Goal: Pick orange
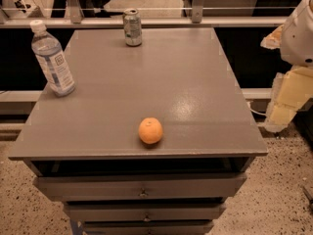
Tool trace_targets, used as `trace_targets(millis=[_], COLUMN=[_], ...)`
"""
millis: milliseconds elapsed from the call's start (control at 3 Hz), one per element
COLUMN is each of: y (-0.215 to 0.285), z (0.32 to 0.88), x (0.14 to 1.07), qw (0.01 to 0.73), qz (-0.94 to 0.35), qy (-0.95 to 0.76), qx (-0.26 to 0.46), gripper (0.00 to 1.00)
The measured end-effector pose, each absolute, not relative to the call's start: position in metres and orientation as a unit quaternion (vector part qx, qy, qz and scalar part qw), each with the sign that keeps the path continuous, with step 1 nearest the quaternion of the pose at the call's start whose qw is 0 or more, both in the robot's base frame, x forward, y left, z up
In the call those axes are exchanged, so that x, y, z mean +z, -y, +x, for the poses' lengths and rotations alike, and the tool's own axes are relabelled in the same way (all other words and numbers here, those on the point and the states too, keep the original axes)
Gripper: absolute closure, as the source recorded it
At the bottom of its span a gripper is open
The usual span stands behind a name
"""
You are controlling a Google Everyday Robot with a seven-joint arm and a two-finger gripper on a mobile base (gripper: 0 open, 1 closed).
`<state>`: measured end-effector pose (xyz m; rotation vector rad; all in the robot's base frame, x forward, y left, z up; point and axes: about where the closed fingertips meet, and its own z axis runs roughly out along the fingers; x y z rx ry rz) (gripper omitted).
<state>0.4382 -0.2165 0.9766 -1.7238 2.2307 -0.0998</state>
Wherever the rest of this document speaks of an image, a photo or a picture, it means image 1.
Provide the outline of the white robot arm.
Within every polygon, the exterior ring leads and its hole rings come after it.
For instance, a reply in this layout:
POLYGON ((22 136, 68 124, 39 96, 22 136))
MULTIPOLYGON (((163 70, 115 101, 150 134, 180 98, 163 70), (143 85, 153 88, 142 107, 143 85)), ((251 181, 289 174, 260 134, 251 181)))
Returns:
POLYGON ((277 73, 266 110, 264 128, 281 132, 297 111, 313 97, 313 0, 302 0, 286 21, 264 37, 263 48, 279 49, 281 59, 291 64, 277 73))

